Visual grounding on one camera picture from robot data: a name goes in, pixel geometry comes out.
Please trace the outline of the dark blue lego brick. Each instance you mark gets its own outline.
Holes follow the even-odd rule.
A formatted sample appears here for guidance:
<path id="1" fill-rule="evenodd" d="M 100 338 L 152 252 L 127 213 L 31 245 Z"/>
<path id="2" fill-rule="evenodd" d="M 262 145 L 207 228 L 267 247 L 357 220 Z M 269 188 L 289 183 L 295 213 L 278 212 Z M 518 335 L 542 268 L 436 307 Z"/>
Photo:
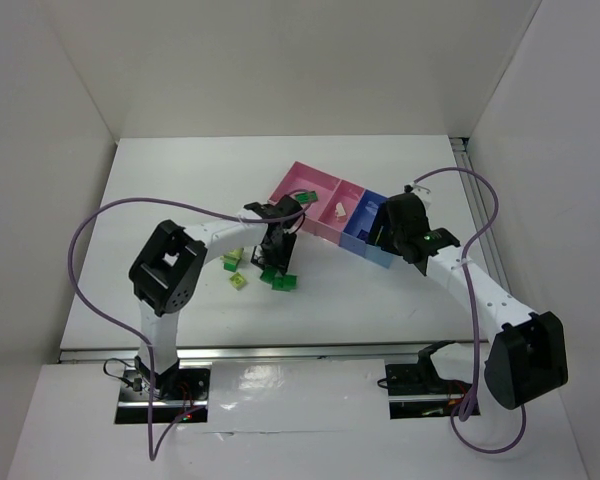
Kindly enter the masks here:
<path id="1" fill-rule="evenodd" d="M 370 234 L 366 230 L 360 230 L 357 234 L 357 238 L 366 244 L 371 244 L 372 240 L 370 239 Z"/>

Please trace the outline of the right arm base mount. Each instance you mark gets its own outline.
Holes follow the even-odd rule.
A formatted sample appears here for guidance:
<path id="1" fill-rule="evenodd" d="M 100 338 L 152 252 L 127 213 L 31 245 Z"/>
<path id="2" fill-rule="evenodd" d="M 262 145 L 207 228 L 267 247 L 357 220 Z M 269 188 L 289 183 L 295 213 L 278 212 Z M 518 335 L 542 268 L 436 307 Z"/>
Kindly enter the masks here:
<path id="1" fill-rule="evenodd" d="M 456 342 L 441 341 L 417 353 L 413 363 L 385 366 L 385 376 L 376 381 L 389 398 L 392 420 L 449 417 L 468 393 L 471 384 L 442 379 L 434 369 L 432 355 Z"/>

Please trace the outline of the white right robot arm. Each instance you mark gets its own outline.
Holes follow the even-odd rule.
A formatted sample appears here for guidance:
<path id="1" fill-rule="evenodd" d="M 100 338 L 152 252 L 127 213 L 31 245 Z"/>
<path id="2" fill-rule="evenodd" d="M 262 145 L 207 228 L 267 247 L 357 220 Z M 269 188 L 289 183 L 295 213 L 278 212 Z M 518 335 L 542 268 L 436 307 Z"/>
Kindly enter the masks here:
<path id="1" fill-rule="evenodd" d="M 381 204 L 370 236 L 444 288 L 473 318 L 490 351 L 484 379 L 493 398 L 513 410 L 568 381 L 564 327 L 551 311 L 516 300 L 463 254 L 445 228 L 432 229 L 423 201 L 402 193 Z"/>

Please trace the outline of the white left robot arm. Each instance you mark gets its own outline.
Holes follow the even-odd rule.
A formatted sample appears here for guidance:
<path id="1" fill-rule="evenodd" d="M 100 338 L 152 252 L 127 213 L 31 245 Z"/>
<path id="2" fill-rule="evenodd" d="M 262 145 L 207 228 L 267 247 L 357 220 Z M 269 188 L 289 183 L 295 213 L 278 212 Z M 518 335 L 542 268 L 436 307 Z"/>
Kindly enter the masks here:
<path id="1" fill-rule="evenodd" d="M 139 300 L 141 334 L 146 338 L 135 357 L 145 381 L 155 377 L 159 396 L 173 389 L 179 376 L 176 339 L 179 312 L 192 299 L 206 264 L 232 250 L 252 247 L 251 263 L 265 273 L 287 273 L 302 217 L 302 205 L 285 195 L 275 204 L 245 205 L 236 222 L 217 220 L 186 229 L 162 221 L 129 271 Z"/>

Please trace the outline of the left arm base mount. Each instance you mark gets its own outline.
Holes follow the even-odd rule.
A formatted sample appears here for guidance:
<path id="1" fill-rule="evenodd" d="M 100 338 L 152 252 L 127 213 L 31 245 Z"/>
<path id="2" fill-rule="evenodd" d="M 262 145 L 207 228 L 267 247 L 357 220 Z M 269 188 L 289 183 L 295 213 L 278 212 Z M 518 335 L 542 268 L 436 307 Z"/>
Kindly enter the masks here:
<path id="1" fill-rule="evenodd" d="M 107 359 L 103 373 L 119 383 L 119 394 L 114 417 L 117 425 L 140 425 L 148 420 L 150 398 L 149 381 L 127 360 Z M 181 416 L 181 423 L 206 423 L 211 369 L 185 367 L 174 380 L 153 393 L 153 421 L 169 424 Z"/>

